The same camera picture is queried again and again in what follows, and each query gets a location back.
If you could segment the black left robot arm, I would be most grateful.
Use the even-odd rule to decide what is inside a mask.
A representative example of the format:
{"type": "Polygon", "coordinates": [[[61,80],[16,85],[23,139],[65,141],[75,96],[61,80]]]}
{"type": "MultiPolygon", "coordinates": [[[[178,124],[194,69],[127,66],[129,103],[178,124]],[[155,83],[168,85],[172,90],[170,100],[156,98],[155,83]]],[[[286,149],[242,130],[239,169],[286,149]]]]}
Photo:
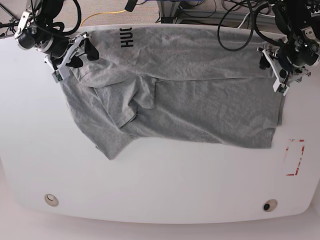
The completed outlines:
{"type": "Polygon", "coordinates": [[[238,6],[249,9],[250,36],[256,33],[265,41],[257,48],[262,70],[272,68],[275,75],[273,90],[286,95],[290,84],[300,82],[304,75],[310,76],[308,66],[320,63],[320,2],[318,0],[266,0],[253,8],[250,0],[234,3],[229,11],[238,6]],[[274,40],[257,26],[258,15],[264,9],[272,9],[275,25],[286,35],[286,41],[274,40]]]}

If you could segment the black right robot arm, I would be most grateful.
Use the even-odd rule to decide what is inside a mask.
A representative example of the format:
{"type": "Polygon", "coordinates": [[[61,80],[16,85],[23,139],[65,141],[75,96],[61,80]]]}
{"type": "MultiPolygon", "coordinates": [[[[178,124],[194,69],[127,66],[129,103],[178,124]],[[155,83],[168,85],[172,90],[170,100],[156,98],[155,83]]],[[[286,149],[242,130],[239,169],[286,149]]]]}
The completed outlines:
{"type": "Polygon", "coordinates": [[[56,82],[67,79],[70,68],[84,65],[82,55],[86,55],[89,61],[100,57],[89,33],[75,35],[81,25],[82,12],[79,2],[75,0],[73,3],[77,12],[76,25],[65,31],[63,22],[54,21],[63,8],[62,0],[28,0],[14,34],[21,49],[35,48],[45,54],[44,62],[51,68],[56,82]]]}

